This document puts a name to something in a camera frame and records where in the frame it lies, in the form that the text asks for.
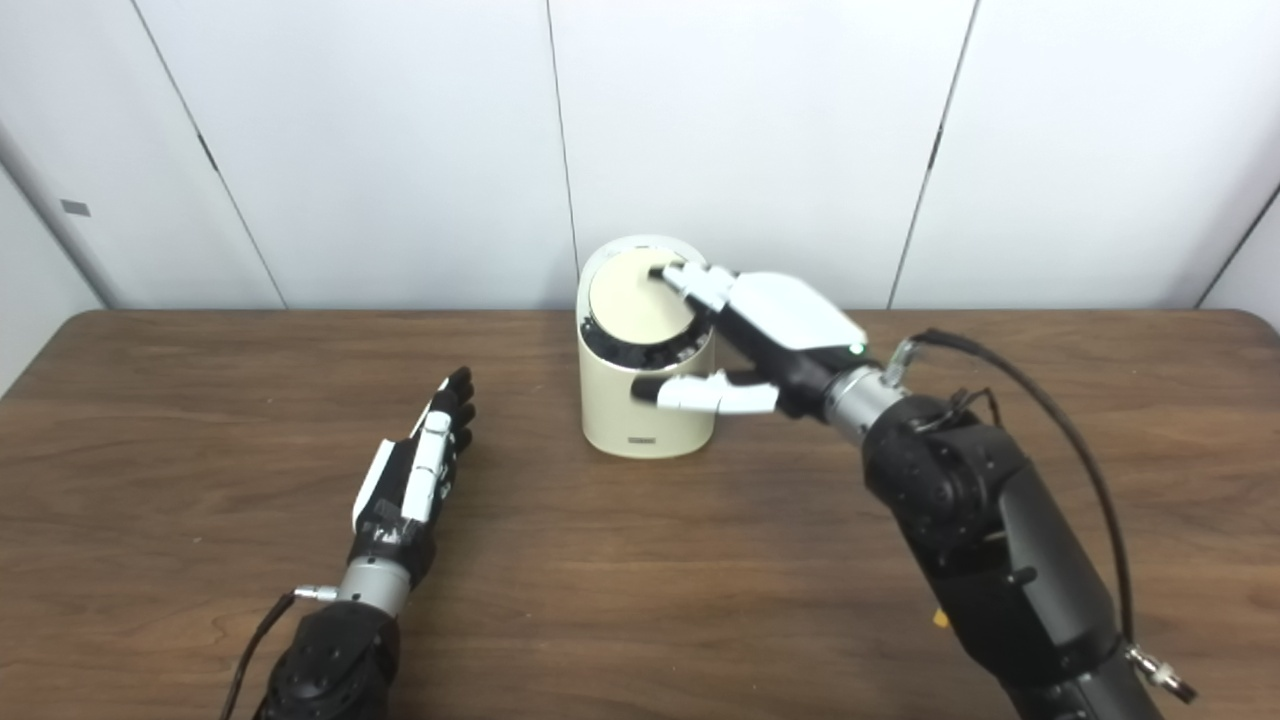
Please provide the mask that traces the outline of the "white and black right hand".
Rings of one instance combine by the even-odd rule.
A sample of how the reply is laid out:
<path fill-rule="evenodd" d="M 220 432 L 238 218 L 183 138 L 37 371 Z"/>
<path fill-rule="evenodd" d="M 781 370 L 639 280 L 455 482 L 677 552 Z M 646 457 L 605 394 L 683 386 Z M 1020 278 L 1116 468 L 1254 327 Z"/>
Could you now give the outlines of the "white and black right hand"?
<path fill-rule="evenodd" d="M 649 277 L 709 320 L 751 368 L 641 377 L 630 389 L 639 402 L 717 415 L 781 411 L 826 423 L 836 382 L 873 364 L 864 329 L 795 275 L 671 263 L 652 268 Z"/>

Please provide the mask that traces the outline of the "white and black left hand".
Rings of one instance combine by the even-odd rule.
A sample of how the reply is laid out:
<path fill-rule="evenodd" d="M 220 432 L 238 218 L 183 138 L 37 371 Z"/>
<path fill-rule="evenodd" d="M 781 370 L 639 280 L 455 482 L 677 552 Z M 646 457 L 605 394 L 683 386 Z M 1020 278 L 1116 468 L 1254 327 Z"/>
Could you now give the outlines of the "white and black left hand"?
<path fill-rule="evenodd" d="M 474 395 L 472 372 L 461 366 L 436 387 L 407 437 L 380 442 L 353 502 L 351 560 L 388 561 L 407 571 L 411 589 L 428 575 L 439 516 L 474 439 Z"/>

